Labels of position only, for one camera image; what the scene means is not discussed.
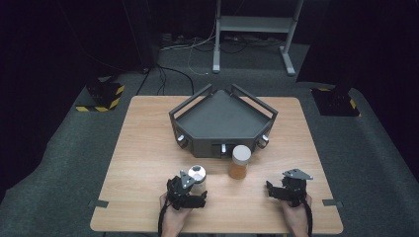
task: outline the bottle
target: bottle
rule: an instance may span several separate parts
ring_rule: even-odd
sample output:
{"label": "bottle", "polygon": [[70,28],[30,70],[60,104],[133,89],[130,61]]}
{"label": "bottle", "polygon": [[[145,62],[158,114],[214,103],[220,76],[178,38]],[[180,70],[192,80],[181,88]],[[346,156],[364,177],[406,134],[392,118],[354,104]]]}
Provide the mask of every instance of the bottle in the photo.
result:
{"label": "bottle", "polygon": [[231,163],[228,169],[228,175],[236,180],[244,179],[247,174],[247,166],[251,155],[252,152],[249,147],[245,145],[238,145],[234,147]]}
{"label": "bottle", "polygon": [[201,195],[206,191],[206,177],[207,172],[204,167],[200,165],[195,165],[191,167],[188,171],[188,175],[194,178],[195,183],[191,188],[191,193],[194,195]]}

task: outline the metal stand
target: metal stand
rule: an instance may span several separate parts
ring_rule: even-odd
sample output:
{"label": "metal stand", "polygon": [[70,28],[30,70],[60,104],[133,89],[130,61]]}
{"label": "metal stand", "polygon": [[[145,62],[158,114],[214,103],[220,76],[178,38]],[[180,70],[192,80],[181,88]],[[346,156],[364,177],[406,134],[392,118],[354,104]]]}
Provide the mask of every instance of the metal stand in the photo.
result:
{"label": "metal stand", "polygon": [[286,45],[280,47],[280,52],[287,68],[288,75],[294,76],[295,70],[293,69],[293,64],[290,60],[289,49],[303,2],[304,0],[298,0],[292,18],[221,17],[221,0],[216,0],[215,47],[213,50],[212,72],[218,73],[220,70],[219,35],[222,31],[287,33]]}

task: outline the hand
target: hand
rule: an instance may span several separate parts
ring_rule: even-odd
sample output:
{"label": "hand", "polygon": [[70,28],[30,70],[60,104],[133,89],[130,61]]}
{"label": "hand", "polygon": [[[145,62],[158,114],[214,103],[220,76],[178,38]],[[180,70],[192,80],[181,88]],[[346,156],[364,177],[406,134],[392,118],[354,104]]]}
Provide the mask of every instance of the hand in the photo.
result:
{"label": "hand", "polygon": [[[308,205],[311,206],[311,196],[307,195],[305,199],[307,200]],[[304,204],[301,203],[299,206],[291,207],[286,200],[280,200],[280,202],[281,206],[283,207],[286,224],[293,236],[308,236],[308,223]]]}
{"label": "hand", "polygon": [[[160,196],[160,208],[163,207],[166,201],[167,193]],[[176,237],[181,232],[186,217],[191,213],[191,208],[180,208],[179,210],[173,208],[170,205],[170,201],[167,203],[169,206],[166,209],[166,213],[163,218],[163,230],[162,237]]]}

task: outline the table leg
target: table leg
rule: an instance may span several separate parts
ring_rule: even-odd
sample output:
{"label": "table leg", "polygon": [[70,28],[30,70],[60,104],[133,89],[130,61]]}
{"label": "table leg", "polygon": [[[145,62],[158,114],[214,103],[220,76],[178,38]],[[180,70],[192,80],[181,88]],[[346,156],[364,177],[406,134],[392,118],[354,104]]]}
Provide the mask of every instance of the table leg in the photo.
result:
{"label": "table leg", "polygon": [[293,40],[293,33],[295,32],[296,24],[298,23],[299,13],[301,12],[303,2],[304,0],[298,0],[298,2],[296,3],[295,11],[293,13],[293,20],[290,24],[290,31],[287,34],[286,45],[280,47],[280,52],[283,56],[284,64],[286,65],[287,73],[289,76],[295,75],[295,70],[293,69],[293,64],[291,63],[289,56],[289,50],[291,42]]}
{"label": "table leg", "polygon": [[221,0],[216,0],[215,46],[213,48],[212,72],[219,72],[219,35],[221,24]]}

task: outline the wooden table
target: wooden table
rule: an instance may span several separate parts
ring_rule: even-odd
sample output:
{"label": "wooden table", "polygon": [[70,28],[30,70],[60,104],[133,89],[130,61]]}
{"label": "wooden table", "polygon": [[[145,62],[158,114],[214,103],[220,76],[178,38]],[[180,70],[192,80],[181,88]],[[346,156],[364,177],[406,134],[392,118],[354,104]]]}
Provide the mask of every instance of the wooden table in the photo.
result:
{"label": "wooden table", "polygon": [[311,175],[307,192],[312,196],[313,233],[343,231],[337,207],[324,206],[333,199],[298,99],[261,97],[279,114],[269,145],[252,154],[243,180],[228,174],[230,159],[195,158],[175,141],[169,111],[189,97],[133,97],[99,200],[91,228],[96,231],[157,232],[159,197],[167,180],[180,170],[202,165],[207,170],[207,204],[194,209],[184,226],[189,233],[288,233],[281,206],[268,197],[266,181],[282,185],[282,173],[299,168]]}

